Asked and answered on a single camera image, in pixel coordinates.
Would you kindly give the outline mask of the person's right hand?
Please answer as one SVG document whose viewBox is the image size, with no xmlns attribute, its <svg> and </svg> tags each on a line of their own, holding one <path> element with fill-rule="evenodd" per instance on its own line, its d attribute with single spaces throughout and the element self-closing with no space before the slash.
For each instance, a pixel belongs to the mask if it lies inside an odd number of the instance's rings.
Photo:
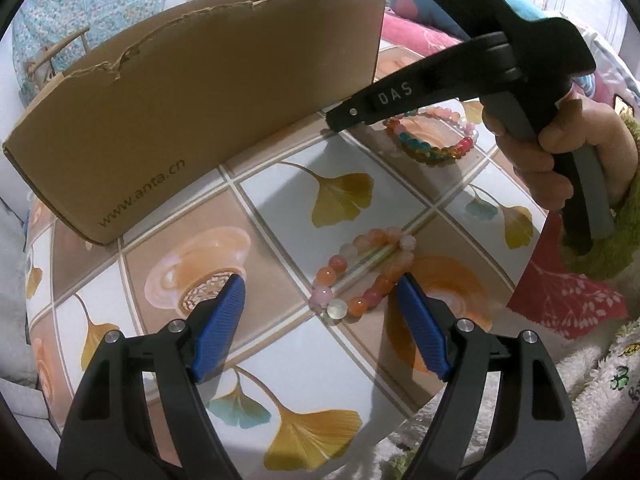
<svg viewBox="0 0 640 480">
<path fill-rule="evenodd" d="M 488 110 L 483 122 L 534 202 L 547 210 L 561 210 L 577 193 L 563 164 L 578 148 L 596 151 L 610 207 L 622 203 L 638 170 L 637 143 L 620 115 L 576 92 L 559 102 L 558 114 L 535 140 L 518 140 Z"/>
</svg>

